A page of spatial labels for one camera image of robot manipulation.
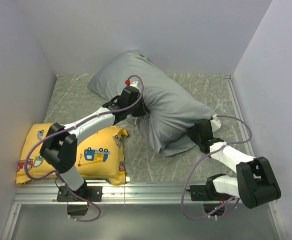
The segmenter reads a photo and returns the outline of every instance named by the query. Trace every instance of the gray marble tabletop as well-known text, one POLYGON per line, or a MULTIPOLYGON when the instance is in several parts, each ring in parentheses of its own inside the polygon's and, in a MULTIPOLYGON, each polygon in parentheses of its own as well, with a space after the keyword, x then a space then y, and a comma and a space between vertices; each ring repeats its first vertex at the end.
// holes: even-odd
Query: gray marble tabletop
MULTIPOLYGON (((177 73, 167 75, 217 114, 235 115, 227 81, 223 75, 177 73)), ((59 75, 45 123, 67 124, 98 110, 106 100, 87 88, 92 76, 93 74, 59 75)), ((223 118, 221 121, 222 127, 215 133, 216 137, 227 142, 242 140, 239 124, 235 120, 223 118)), ((124 152, 126 173, 131 182, 185 181, 198 158, 202 156, 197 146, 174 156, 161 156, 147 146, 145 139, 133 124, 125 120, 118 126, 126 128, 130 134, 129 138, 124 139, 124 152)), ((246 152, 243 145, 237 145, 235 148, 246 152)), ((228 167, 208 158, 199 164, 191 179, 205 181, 207 177, 219 173, 235 176, 228 167)))

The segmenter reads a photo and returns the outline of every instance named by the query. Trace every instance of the gray wall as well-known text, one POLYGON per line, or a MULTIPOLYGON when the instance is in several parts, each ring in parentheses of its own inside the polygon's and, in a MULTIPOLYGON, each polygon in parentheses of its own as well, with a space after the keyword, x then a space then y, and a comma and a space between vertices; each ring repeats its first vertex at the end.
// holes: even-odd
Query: gray wall
POLYGON ((26 134, 43 121, 55 75, 13 0, 0 0, 0 237, 26 134))
POLYGON ((234 74, 253 147, 268 157, 292 239, 292 0, 273 0, 234 74))
POLYGON ((56 74, 139 48, 167 73, 232 74, 271 0, 16 0, 56 74))

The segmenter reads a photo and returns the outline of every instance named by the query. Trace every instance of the yellow pillow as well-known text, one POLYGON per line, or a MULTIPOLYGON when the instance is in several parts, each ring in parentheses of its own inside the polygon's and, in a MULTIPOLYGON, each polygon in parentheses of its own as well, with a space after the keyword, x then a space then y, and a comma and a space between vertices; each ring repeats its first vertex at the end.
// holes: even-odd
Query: yellow pillow
MULTIPOLYGON (((44 123, 34 124, 31 127, 18 164, 17 184, 30 180, 23 168, 26 155, 32 146, 47 135, 51 125, 52 123, 44 123)), ((84 179, 106 179, 112 185, 125 184, 123 136, 129 136, 126 129, 110 126, 85 139, 77 147, 75 166, 80 175, 84 179)), ((40 156, 40 148, 41 145, 34 150, 28 164, 29 173, 35 178, 53 170, 53 167, 40 156)), ((48 178, 54 177, 56 177, 54 174, 48 176, 48 178)))

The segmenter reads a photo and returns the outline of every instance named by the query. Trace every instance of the robotic arm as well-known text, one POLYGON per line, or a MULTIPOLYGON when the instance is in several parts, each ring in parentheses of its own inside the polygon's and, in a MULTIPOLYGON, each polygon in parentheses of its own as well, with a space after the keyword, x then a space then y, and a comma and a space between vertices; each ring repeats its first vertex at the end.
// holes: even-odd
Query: robotic arm
MULTIPOLYGON (((131 106, 140 97, 138 82, 127 80, 126 84, 127 86, 120 96, 116 96, 110 102, 105 103, 95 113, 70 124, 53 124, 47 135, 55 134, 69 127, 74 127, 74 129, 46 140, 40 149, 43 158, 57 170, 69 188, 83 199, 88 199, 89 194, 86 181, 74 166, 77 145, 97 131, 126 119, 128 115, 141 117, 149 112, 143 98, 130 109, 117 111, 131 106), (88 120, 93 115, 97 115, 97 117, 88 120), (78 123, 84 120, 87 120, 87 122, 76 127, 78 123)), ((187 133, 205 154, 223 148, 221 151, 212 154, 211 157, 237 173, 237 178, 225 174, 209 177, 202 194, 211 198, 215 198, 219 194, 240 197, 248 208, 254 208, 279 199, 281 191, 269 161, 264 157, 254 158, 246 155, 227 145, 222 139, 214 137, 213 132, 220 126, 221 122, 214 115, 210 120, 198 120, 187 133)))

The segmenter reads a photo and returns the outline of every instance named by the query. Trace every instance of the purple cable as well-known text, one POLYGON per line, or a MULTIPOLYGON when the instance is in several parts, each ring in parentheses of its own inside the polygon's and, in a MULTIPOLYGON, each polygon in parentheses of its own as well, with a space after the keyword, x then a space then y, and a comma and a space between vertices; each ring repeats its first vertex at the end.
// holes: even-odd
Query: purple cable
MULTIPOLYGON (((142 96, 143 96, 143 93, 144 93, 144 83, 143 83, 141 77, 138 76, 138 75, 131 75, 131 76, 128 78, 128 80, 130 80, 130 79, 133 78, 133 77, 139 79, 139 82, 140 82, 140 85, 141 85, 141 90, 140 90, 140 95, 139 95, 138 99, 137 99, 132 105, 127 106, 127 107, 125 107, 125 108, 123 108, 123 109, 118 109, 118 110, 112 110, 112 111, 102 112, 102 113, 100 113, 99 115, 96 115, 96 114, 95 114, 95 115, 90 116, 90 117, 84 119, 83 121, 79 122, 79 123, 76 125, 76 127, 80 127, 80 126, 83 125, 84 123, 86 123, 86 122, 88 122, 88 121, 90 121, 90 120, 92 120, 92 119, 94 119, 94 118, 96 118, 96 117, 99 117, 99 116, 105 115, 105 114, 115 114, 115 113, 120 113, 120 112, 126 111, 126 110, 132 108, 133 106, 135 106, 137 103, 139 103, 139 101, 141 100, 141 98, 142 98, 142 96)), ((41 176, 41 177, 33 177, 33 176, 30 175, 30 173, 29 173, 29 171, 28 171, 27 163, 29 162, 29 158, 30 158, 30 155, 32 154, 32 152, 33 152, 33 151, 34 151, 34 150, 35 150, 40 144, 42 144, 44 141, 46 141, 46 140, 48 140, 48 139, 50 139, 50 138, 53 138, 53 137, 55 137, 55 136, 57 136, 57 135, 63 134, 63 133, 65 133, 65 132, 67 132, 67 131, 73 130, 73 129, 75 129, 75 126, 71 126, 71 127, 67 128, 67 129, 64 129, 64 130, 61 130, 61 131, 55 132, 55 133, 53 133, 53 134, 51 134, 51 135, 49 135, 49 136, 46 136, 46 137, 44 137, 42 140, 40 140, 39 142, 37 142, 37 143, 36 143, 36 144, 30 149, 29 153, 28 153, 27 156, 26 156, 25 163, 24 163, 24 171, 25 171, 26 176, 27 176, 29 179, 31 179, 31 180, 41 180, 41 179, 44 179, 44 178, 46 178, 47 176, 49 176, 49 175, 51 175, 51 174, 53 174, 53 173, 56 173, 56 175, 59 176, 60 179, 62 179, 62 177, 57 173, 56 170, 50 171, 49 173, 47 173, 47 174, 45 174, 44 176, 41 176)), ((69 191, 74 197, 76 197, 76 198, 78 198, 78 199, 80 199, 80 200, 82 200, 82 201, 85 201, 85 202, 87 202, 87 203, 89 203, 89 204, 92 204, 92 205, 95 206, 95 207, 98 209, 98 211, 99 211, 98 216, 95 217, 95 218, 93 218, 93 219, 89 219, 89 220, 80 220, 80 219, 77 219, 77 221, 79 221, 79 222, 91 222, 91 221, 94 221, 94 220, 96 220, 97 218, 99 218, 99 216, 100 216, 100 214, 101 214, 101 210, 100 210, 100 208, 99 208, 96 204, 94 204, 93 202, 91 202, 91 201, 89 201, 89 200, 86 200, 86 199, 84 199, 84 198, 82 198, 82 197, 76 195, 76 194, 70 189, 70 187, 69 187, 67 184, 65 184, 65 186, 66 186, 66 188, 68 189, 68 191, 69 191)))
MULTIPOLYGON (((249 142, 252 138, 252 132, 251 132, 251 129, 249 128, 249 126, 244 122, 242 121, 241 119, 237 118, 237 117, 234 117, 234 116, 226 116, 226 115, 217 115, 218 118, 230 118, 230 119, 235 119, 239 122, 241 122, 243 125, 245 125, 245 127, 247 128, 247 131, 248 131, 248 139, 247 140, 244 140, 244 141, 236 141, 236 142, 231 142, 231 143, 228 143, 228 145, 232 145, 232 144, 245 144, 247 142, 249 142)), ((231 197, 230 199, 228 199, 227 201, 225 201, 223 204, 221 204, 220 206, 218 206, 216 209, 212 210, 211 212, 207 213, 206 215, 203 215, 203 216, 198 216, 198 217, 191 217, 189 216, 187 213, 186 213, 186 210, 185 210, 185 205, 184 205, 184 199, 185 199, 185 194, 186 194, 186 190, 187 190, 187 185, 190 181, 190 178, 193 174, 193 172, 195 171, 196 167, 199 165, 199 163, 201 163, 204 159, 206 159, 207 157, 210 157, 212 154, 216 154, 218 152, 220 152, 222 149, 224 149, 226 147, 226 145, 222 146, 221 148, 219 148, 218 150, 215 150, 213 152, 210 152, 204 156, 202 156, 201 158, 198 159, 198 161, 196 162, 196 164, 194 165, 194 167, 191 169, 190 171, 190 174, 186 180, 186 183, 184 185, 184 188, 183 188, 183 191, 182 191, 182 194, 181 194, 181 209, 182 209, 182 213, 184 215, 185 218, 187 219, 190 219, 190 220, 200 220, 200 219, 204 219, 210 215, 212 215, 213 213, 215 213, 217 210, 219 210, 220 208, 222 208, 225 204, 229 203, 230 201, 234 200, 235 198, 234 197, 231 197)), ((225 217, 227 215, 229 215, 235 208, 236 206, 238 205, 239 203, 239 200, 240 198, 237 199, 236 203, 233 205, 233 207, 224 215, 222 216, 219 216, 217 218, 222 218, 222 217, 225 217)))

